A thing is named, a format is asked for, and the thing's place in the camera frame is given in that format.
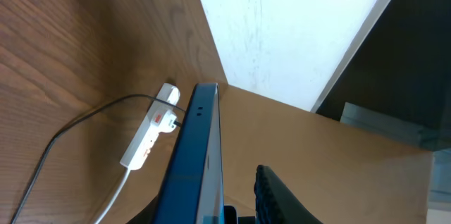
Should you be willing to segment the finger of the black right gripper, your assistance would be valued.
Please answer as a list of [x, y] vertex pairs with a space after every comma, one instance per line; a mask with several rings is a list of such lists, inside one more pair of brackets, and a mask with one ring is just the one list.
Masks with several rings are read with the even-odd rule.
[[158, 196], [154, 197], [151, 202], [147, 206], [145, 206], [135, 217], [130, 219], [127, 224], [150, 224], [154, 215], [158, 198]]
[[322, 224], [269, 166], [258, 165], [254, 194], [257, 223]]

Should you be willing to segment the blue Galaxy smartphone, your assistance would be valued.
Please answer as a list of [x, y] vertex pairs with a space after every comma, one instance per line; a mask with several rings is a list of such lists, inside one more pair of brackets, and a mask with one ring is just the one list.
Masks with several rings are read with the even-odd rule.
[[216, 83], [195, 86], [152, 224], [225, 222], [218, 94]]

